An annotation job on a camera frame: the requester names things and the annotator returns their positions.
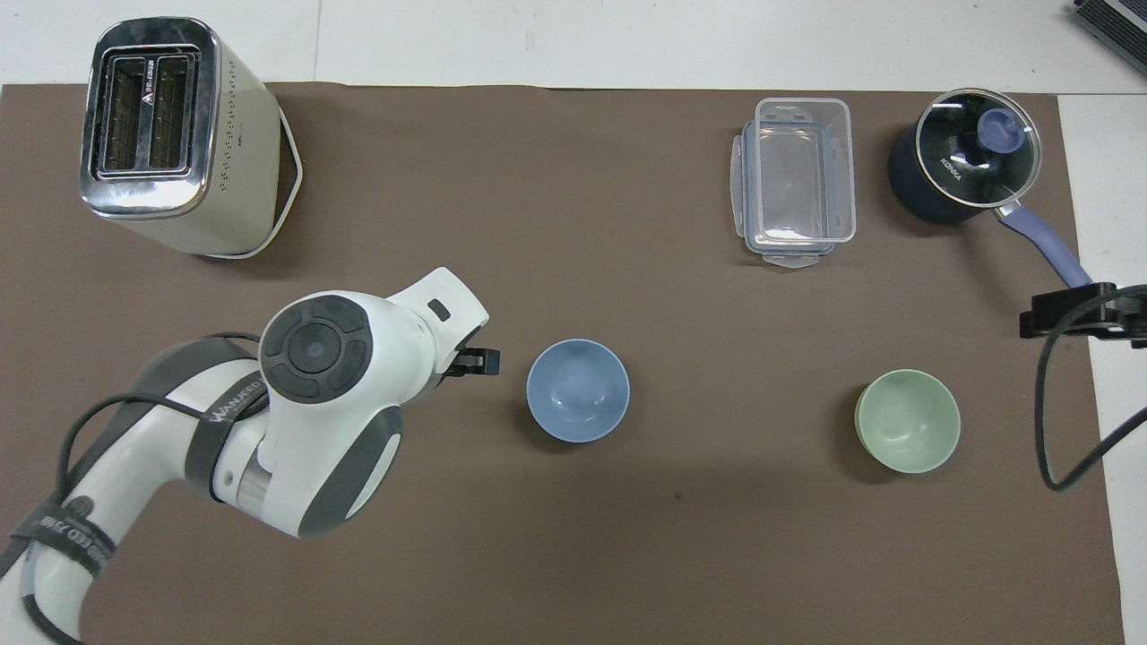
blue handle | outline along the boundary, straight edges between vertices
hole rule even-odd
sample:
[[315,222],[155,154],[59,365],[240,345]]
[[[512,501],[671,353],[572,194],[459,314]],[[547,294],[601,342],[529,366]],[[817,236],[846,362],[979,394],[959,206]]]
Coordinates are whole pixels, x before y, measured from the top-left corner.
[[1023,235],[1031,243],[1036,244],[1039,252],[1051,263],[1052,269],[1060,274],[1060,279],[1068,287],[1082,287],[1092,283],[1087,272],[1079,265],[1075,252],[1063,243],[1063,240],[1055,234],[1055,231],[1047,225],[1036,211],[1022,205],[1020,202],[1006,204],[996,209],[1000,224]]

lid knob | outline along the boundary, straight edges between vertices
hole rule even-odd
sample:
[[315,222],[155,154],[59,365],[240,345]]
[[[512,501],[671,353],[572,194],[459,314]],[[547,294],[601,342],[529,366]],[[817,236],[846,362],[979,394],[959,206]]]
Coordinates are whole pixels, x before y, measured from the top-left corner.
[[982,148],[1006,155],[1023,146],[1027,132],[1015,112],[1007,108],[992,108],[981,115],[976,139]]

transparent food container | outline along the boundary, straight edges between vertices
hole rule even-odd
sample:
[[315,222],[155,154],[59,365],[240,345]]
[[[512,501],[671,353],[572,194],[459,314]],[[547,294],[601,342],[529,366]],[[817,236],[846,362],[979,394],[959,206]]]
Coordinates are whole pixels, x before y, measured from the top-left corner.
[[856,234],[850,122],[837,99],[765,99],[733,139],[733,220],[765,262],[809,266]]

bowl rim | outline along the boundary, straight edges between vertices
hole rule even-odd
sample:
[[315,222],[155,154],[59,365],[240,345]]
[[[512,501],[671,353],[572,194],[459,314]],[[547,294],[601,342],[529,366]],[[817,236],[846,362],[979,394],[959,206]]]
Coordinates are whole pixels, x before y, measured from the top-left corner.
[[[606,355],[611,359],[609,362],[610,365],[616,365],[617,368],[621,370],[622,379],[625,382],[625,391],[624,391],[625,401],[622,403],[622,411],[617,415],[617,419],[612,423],[608,425],[601,433],[595,434],[595,435],[590,436],[590,437],[586,437],[586,438],[570,438],[570,437],[561,436],[560,434],[555,433],[551,428],[547,428],[538,419],[537,413],[535,413],[535,411],[533,411],[533,399],[530,398],[530,383],[533,382],[533,373],[535,373],[536,368],[538,367],[538,363],[540,363],[541,359],[545,358],[545,356],[547,353],[554,351],[559,347],[567,345],[567,344],[588,344],[588,345],[596,347],[598,349],[604,350]],[[552,437],[554,437],[556,440],[560,440],[560,441],[564,441],[567,443],[590,443],[592,441],[598,441],[599,438],[601,438],[601,437],[608,435],[609,433],[614,432],[614,429],[616,429],[617,426],[619,426],[622,423],[622,420],[625,419],[625,414],[630,410],[630,390],[631,390],[631,387],[630,387],[630,373],[629,373],[627,370],[625,370],[625,364],[622,363],[622,359],[617,356],[616,352],[614,352],[614,350],[609,349],[604,344],[602,344],[602,343],[600,343],[598,341],[594,341],[592,339],[574,337],[574,339],[565,339],[565,340],[561,340],[561,341],[555,342],[554,344],[552,344],[552,345],[547,347],[546,349],[544,349],[541,351],[541,353],[539,353],[538,357],[533,359],[533,364],[530,365],[530,372],[529,372],[529,374],[525,378],[525,405],[526,405],[526,407],[530,409],[530,415],[533,417],[533,421],[538,426],[540,426],[543,430],[546,430],[546,434],[548,434],[549,436],[552,436]]]
[[[939,386],[939,389],[945,394],[946,399],[949,402],[951,402],[952,410],[955,412],[955,434],[954,434],[954,436],[952,438],[952,445],[944,453],[944,456],[941,459],[938,459],[935,464],[930,464],[930,465],[928,465],[928,466],[926,466],[923,468],[919,468],[919,469],[900,468],[900,467],[897,467],[897,466],[894,466],[894,465],[889,464],[883,458],[881,458],[881,456],[877,454],[876,451],[874,451],[868,445],[868,442],[865,440],[865,436],[864,436],[865,433],[864,433],[864,430],[861,428],[861,423],[860,423],[860,409],[864,406],[864,402],[868,398],[868,395],[872,391],[873,387],[876,386],[877,383],[880,383],[881,381],[888,379],[889,376],[892,376],[892,375],[896,375],[896,374],[902,374],[902,373],[911,373],[911,374],[914,374],[914,375],[918,375],[918,376],[923,376],[924,380],[930,381],[930,382]],[[911,368],[911,367],[904,367],[904,368],[899,368],[899,370],[892,370],[890,372],[885,372],[885,373],[881,374],[880,376],[873,379],[873,381],[865,387],[864,391],[860,393],[860,397],[857,399],[857,405],[856,405],[856,411],[853,412],[853,421],[852,422],[853,422],[853,426],[856,427],[857,437],[860,440],[860,445],[863,445],[864,449],[866,451],[868,451],[868,453],[872,454],[874,459],[876,459],[877,461],[880,461],[881,464],[883,464],[884,466],[887,466],[887,467],[889,467],[889,468],[891,468],[894,471],[897,471],[899,473],[906,473],[906,474],[910,474],[910,475],[916,475],[916,474],[921,474],[921,473],[927,473],[929,471],[935,471],[936,468],[943,466],[952,457],[952,454],[955,452],[955,446],[959,445],[959,443],[960,443],[960,435],[962,434],[962,429],[963,429],[963,419],[962,419],[962,417],[960,414],[960,404],[955,401],[955,395],[952,394],[952,390],[949,389],[949,387],[946,384],[944,384],[944,381],[941,381],[939,379],[937,379],[933,374],[929,374],[928,372],[924,372],[922,370],[914,370],[914,368]]]

toaster slot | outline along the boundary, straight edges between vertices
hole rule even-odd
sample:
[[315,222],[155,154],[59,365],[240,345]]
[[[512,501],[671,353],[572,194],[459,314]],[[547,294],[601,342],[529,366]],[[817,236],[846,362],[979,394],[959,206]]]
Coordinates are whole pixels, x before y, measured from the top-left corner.
[[140,98],[147,62],[143,59],[119,57],[109,70],[107,137],[103,141],[103,168],[135,168],[135,145],[139,141]]
[[188,56],[164,56],[156,64],[148,156],[151,170],[179,170],[187,163],[190,94],[194,92],[192,64]]

